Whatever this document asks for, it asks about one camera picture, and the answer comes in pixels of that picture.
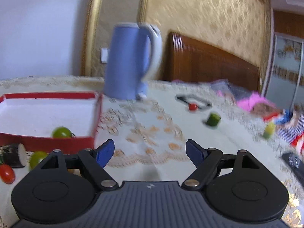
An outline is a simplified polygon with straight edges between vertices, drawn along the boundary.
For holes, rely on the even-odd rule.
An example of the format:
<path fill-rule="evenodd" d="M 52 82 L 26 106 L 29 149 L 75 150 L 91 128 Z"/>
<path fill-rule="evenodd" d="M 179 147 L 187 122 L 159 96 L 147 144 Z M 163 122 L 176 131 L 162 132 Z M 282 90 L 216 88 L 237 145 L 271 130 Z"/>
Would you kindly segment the green tomato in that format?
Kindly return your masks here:
<path fill-rule="evenodd" d="M 52 138 L 55 139 L 71 138 L 72 136 L 72 132 L 66 127 L 57 127 L 52 133 Z"/>
<path fill-rule="evenodd" d="M 44 151 L 34 152 L 29 159 L 29 168 L 33 170 L 42 160 L 48 156 L 48 153 Z"/>

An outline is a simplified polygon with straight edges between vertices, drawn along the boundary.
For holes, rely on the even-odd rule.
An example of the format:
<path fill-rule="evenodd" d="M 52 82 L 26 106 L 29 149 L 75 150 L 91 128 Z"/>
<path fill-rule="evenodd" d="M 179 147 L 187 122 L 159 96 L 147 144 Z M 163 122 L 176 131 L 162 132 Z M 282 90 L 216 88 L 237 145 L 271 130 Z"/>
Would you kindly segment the green cucumber piece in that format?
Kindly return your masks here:
<path fill-rule="evenodd" d="M 206 125 L 210 126 L 210 127 L 217 127 L 219 122 L 221 121 L 221 116 L 217 113 L 210 113 L 207 121 L 206 121 Z"/>

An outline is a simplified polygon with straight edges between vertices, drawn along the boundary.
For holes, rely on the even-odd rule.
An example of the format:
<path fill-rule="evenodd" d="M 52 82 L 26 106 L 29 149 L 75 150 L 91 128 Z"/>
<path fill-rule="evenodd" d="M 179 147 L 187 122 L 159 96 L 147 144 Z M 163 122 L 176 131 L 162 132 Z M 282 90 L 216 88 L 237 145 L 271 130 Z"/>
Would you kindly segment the small red cherry tomato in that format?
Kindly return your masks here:
<path fill-rule="evenodd" d="M 198 109 L 198 105 L 196 103 L 189 103 L 188 108 L 190 111 L 196 111 Z"/>

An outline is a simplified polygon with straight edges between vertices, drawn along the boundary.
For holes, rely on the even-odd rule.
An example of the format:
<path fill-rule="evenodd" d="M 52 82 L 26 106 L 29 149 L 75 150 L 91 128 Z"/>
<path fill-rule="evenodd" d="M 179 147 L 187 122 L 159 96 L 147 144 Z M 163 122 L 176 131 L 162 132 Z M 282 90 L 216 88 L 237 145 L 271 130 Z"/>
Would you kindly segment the floral lace tablecloth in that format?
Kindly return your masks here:
<path fill-rule="evenodd" d="M 262 118 L 218 97 L 206 85 L 150 81 L 142 101 L 103 94 L 97 77 L 26 77 L 1 81 L 1 95 L 94 92 L 102 95 L 94 148 L 114 141 L 104 167 L 119 188 L 97 191 L 54 149 L 35 169 L 17 168 L 1 183 L 1 227 L 303 227 L 303 187 L 281 156 L 295 150 L 264 139 Z M 212 108 L 190 111 L 176 95 L 194 94 Z M 221 121 L 206 125 L 210 113 Z M 182 183 L 196 169 L 186 154 L 201 147 L 235 154 L 202 190 Z"/>

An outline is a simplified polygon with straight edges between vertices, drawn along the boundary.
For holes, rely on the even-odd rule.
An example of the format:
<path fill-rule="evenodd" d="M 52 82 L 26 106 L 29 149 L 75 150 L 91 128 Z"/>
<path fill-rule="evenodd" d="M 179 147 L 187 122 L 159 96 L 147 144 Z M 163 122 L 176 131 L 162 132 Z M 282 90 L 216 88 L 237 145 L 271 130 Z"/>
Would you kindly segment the yellow green toy piece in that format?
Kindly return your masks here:
<path fill-rule="evenodd" d="M 273 122 L 270 122 L 267 124 L 267 126 L 264 129 L 263 132 L 263 138 L 269 139 L 273 136 L 274 132 L 276 130 L 276 125 Z"/>

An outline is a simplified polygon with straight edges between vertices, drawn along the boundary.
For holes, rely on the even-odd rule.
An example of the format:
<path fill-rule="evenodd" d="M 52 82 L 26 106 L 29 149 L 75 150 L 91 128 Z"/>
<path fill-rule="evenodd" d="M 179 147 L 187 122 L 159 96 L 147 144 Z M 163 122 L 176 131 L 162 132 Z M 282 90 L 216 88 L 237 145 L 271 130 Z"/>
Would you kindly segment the red shallow box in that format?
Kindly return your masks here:
<path fill-rule="evenodd" d="M 94 148 L 102 95 L 94 92 L 44 92 L 1 95 L 1 145 L 21 143 L 28 151 L 60 149 L 75 154 Z M 57 127 L 71 138 L 52 138 Z"/>

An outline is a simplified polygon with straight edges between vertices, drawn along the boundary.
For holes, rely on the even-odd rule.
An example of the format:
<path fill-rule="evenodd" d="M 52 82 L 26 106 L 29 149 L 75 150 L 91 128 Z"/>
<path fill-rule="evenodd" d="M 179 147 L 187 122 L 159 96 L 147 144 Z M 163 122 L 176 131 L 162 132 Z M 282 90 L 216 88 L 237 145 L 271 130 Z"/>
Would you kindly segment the black remote control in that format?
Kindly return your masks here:
<path fill-rule="evenodd" d="M 304 166 L 300 157 L 293 152 L 287 152 L 281 158 L 289 166 L 293 174 L 295 174 L 301 186 L 304 187 Z"/>

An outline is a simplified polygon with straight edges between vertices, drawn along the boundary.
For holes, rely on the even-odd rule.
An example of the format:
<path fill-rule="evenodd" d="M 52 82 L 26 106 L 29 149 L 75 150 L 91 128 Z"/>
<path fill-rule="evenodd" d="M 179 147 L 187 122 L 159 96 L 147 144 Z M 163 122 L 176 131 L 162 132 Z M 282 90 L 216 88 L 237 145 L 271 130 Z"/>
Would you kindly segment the pink bedding clothes pile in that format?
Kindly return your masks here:
<path fill-rule="evenodd" d="M 231 99 L 234 105 L 266 122 L 275 124 L 279 137 L 303 155 L 303 110 L 291 111 L 279 109 L 276 105 L 261 96 L 258 92 L 249 91 L 231 84 L 227 79 L 205 83 L 220 97 Z"/>

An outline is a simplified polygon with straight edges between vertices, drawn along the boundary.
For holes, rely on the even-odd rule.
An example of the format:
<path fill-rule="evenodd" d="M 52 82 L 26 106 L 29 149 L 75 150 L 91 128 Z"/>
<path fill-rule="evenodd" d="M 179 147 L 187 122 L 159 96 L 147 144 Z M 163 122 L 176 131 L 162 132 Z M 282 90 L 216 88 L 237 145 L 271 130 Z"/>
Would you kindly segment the wooden headboard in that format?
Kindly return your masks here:
<path fill-rule="evenodd" d="M 261 85 L 257 66 L 203 41 L 169 33 L 162 80 L 197 83 L 219 79 L 249 91 L 258 91 Z"/>

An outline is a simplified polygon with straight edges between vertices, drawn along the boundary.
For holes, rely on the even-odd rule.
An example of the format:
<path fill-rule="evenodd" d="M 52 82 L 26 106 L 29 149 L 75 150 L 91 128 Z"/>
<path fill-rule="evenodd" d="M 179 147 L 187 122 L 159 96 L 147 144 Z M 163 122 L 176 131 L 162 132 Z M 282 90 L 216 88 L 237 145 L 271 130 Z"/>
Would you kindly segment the wardrobe sliding door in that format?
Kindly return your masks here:
<path fill-rule="evenodd" d="M 281 109 L 303 110 L 303 39 L 276 33 L 262 95 Z"/>

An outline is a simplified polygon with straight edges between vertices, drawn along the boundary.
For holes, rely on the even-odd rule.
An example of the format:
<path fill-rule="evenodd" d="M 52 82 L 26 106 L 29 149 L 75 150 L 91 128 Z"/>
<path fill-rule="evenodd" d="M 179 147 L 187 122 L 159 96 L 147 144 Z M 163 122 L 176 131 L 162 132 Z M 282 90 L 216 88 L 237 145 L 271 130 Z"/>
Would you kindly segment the blue electric kettle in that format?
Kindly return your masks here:
<path fill-rule="evenodd" d="M 144 99 L 162 58 L 157 26 L 119 23 L 114 27 L 105 70 L 104 94 L 121 100 Z"/>

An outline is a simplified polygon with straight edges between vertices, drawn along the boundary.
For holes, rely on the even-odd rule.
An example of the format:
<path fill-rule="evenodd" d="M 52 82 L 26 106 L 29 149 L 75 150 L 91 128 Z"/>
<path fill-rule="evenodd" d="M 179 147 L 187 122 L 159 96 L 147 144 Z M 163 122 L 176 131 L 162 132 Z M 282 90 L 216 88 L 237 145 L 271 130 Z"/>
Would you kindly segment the black rectangular frame right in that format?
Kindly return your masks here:
<path fill-rule="evenodd" d="M 197 110 L 206 110 L 212 108 L 212 103 L 208 100 L 198 97 L 194 94 L 179 94 L 176 95 L 176 100 L 183 102 L 188 106 L 189 103 L 196 103 L 198 105 Z"/>

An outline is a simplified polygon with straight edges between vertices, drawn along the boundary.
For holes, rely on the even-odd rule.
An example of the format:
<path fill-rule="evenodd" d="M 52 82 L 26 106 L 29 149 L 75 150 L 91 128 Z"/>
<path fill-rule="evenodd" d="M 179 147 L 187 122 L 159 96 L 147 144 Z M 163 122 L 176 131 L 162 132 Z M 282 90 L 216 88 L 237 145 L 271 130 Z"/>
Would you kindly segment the white wall switch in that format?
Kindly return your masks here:
<path fill-rule="evenodd" d="M 102 47 L 101 48 L 101 63 L 107 63 L 108 62 L 108 55 L 109 55 L 109 49 Z"/>

